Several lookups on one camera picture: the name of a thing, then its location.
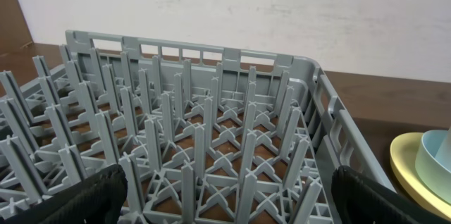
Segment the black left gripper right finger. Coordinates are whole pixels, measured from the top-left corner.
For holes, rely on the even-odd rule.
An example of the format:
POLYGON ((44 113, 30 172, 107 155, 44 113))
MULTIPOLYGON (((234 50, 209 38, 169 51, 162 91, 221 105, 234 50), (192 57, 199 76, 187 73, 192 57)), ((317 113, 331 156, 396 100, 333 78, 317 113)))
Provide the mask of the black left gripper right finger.
POLYGON ((331 194, 340 219, 347 224, 449 224, 349 166, 332 175, 331 194))

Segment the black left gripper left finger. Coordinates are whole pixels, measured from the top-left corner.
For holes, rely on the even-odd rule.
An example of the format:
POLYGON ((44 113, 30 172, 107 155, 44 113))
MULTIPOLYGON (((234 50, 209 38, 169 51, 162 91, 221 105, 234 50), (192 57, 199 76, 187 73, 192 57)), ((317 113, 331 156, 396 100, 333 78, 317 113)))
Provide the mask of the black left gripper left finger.
POLYGON ((125 171, 113 164, 2 223, 116 224, 127 193, 125 171))

